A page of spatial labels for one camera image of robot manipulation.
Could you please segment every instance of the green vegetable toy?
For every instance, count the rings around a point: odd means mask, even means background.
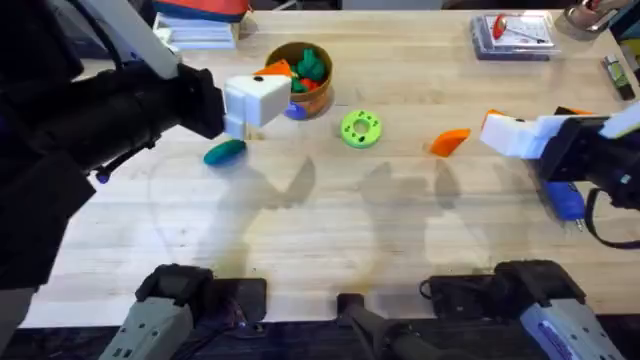
[[[247,144],[241,140],[229,140],[215,146],[204,156],[204,163],[220,166],[229,163],[247,150]]]
[[[310,48],[304,49],[302,61],[298,63],[296,70],[300,77],[306,77],[313,81],[321,81],[325,73],[324,63],[316,57],[313,49]]]
[[[294,93],[304,93],[308,92],[309,88],[300,82],[300,79],[293,78],[291,79],[291,92]]]

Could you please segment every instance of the sticker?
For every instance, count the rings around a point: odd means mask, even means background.
[[[543,320],[538,324],[540,332],[549,340],[551,345],[556,349],[557,354],[564,360],[579,360],[578,355],[573,351],[571,346],[565,343],[556,329],[547,320]]]

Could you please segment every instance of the red toy pepper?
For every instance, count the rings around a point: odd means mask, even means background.
[[[507,30],[507,18],[504,14],[500,14],[493,23],[493,38],[496,40],[500,39],[505,30]]]
[[[302,85],[306,86],[307,89],[309,89],[309,91],[313,91],[313,90],[317,89],[318,86],[319,86],[317,82],[315,82],[315,81],[313,81],[311,79],[307,79],[307,78],[300,79],[300,83]]]

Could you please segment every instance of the wooden table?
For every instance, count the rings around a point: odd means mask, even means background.
[[[365,293],[384,316],[423,316],[430,308],[416,287],[430,275],[534,258],[562,264],[595,311],[640,311],[640,252],[608,249],[552,220],[524,163],[478,140],[490,108],[526,119],[558,105],[623,109],[599,62],[622,59],[614,39],[561,36],[563,53],[550,62],[481,62],[469,40],[472,15],[256,12],[237,51],[186,53],[185,63],[209,68],[222,85],[260,68],[283,43],[314,42],[333,58],[333,103],[310,121],[277,118],[249,142],[245,161],[224,170],[202,156],[225,136],[167,132],[97,185],[24,326],[120,324],[142,279],[171,262],[266,278],[270,321],[333,318],[336,294],[347,291]],[[337,136],[354,109],[383,119],[370,149]],[[461,127],[472,138],[450,158],[423,151]],[[600,205],[604,235],[640,237],[638,213]]]

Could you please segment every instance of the red object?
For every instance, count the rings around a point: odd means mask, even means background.
[[[493,38],[496,40],[500,39],[502,34],[504,34],[504,31],[507,29],[507,23],[503,19],[504,14],[500,14],[496,18],[496,21],[493,23]]]
[[[153,0],[153,6],[156,11],[184,19],[239,23],[249,10],[249,0]]]
[[[320,85],[318,85],[317,82],[315,82],[315,81],[313,81],[311,79],[307,79],[307,78],[300,79],[300,84],[306,86],[307,89],[309,89],[309,91],[313,91],[313,90],[317,89],[318,86],[320,86]]]

